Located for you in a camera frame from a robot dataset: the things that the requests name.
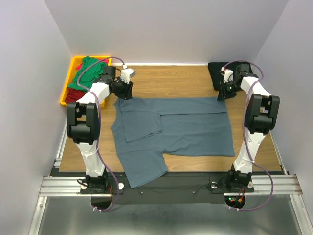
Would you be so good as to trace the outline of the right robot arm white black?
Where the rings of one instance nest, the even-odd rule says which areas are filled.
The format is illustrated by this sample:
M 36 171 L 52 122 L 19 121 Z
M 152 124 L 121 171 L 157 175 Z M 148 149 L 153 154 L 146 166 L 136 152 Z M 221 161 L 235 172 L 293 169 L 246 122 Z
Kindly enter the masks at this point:
M 218 101 L 234 98 L 237 92 L 246 93 L 242 134 L 243 144 L 238 157 L 225 179 L 226 188 L 236 191 L 252 187 L 252 171 L 258 149 L 266 135 L 275 127 L 280 98 L 271 95 L 260 83 L 263 79 L 250 71 L 247 61 L 238 61 L 236 69 L 228 68 L 228 62 L 221 68 L 223 80 L 219 82 Z

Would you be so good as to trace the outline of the blue-grey t-shirt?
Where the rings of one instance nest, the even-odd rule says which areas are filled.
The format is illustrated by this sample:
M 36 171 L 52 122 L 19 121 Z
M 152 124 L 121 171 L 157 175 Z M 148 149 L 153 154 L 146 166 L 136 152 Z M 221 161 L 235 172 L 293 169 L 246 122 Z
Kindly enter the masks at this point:
M 112 132 L 131 188 L 168 172 L 164 153 L 235 155 L 224 102 L 214 97 L 119 99 Z

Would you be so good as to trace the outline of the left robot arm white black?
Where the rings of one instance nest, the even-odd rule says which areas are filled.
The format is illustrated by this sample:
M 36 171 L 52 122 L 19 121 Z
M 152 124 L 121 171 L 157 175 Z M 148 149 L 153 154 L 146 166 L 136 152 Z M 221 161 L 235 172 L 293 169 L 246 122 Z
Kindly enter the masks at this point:
M 132 99 L 135 70 L 126 65 L 121 75 L 116 76 L 117 68 L 107 66 L 100 78 L 96 79 L 88 92 L 78 101 L 67 105 L 67 135 L 79 148 L 86 168 L 86 176 L 79 179 L 82 193 L 102 194 L 112 191 L 103 159 L 99 155 L 101 129 L 100 104 L 110 94 L 123 100 Z

